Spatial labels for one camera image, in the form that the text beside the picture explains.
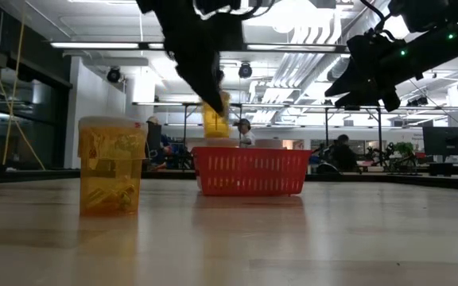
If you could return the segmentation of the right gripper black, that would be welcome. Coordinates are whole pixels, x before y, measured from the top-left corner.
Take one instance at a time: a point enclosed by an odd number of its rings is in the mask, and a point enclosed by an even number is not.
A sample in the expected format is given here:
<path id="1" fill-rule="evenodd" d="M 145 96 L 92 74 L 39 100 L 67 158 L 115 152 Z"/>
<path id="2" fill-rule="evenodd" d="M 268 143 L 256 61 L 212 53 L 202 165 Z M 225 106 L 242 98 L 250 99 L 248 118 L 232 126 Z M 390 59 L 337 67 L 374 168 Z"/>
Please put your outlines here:
<path id="1" fill-rule="evenodd" d="M 366 33 L 351 38 L 347 46 L 354 71 L 346 70 L 324 93 L 326 97 L 347 93 L 335 102 L 336 107 L 373 106 L 375 98 L 372 95 L 397 94 L 391 81 L 383 77 L 380 60 L 399 48 L 400 40 Z"/>

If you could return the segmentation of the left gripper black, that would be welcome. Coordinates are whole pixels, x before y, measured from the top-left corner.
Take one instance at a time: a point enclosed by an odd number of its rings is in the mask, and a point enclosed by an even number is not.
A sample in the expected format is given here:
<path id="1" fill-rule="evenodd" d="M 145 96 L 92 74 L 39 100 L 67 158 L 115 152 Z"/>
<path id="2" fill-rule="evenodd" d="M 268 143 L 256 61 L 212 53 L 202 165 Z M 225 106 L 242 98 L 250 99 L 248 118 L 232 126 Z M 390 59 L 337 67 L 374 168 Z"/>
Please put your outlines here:
<path id="1" fill-rule="evenodd" d="M 193 1 L 137 0 L 143 14 L 155 13 L 164 50 L 177 62 L 177 74 L 218 115 L 225 115 L 219 89 L 219 52 L 244 46 L 239 15 L 214 14 L 202 19 Z"/>

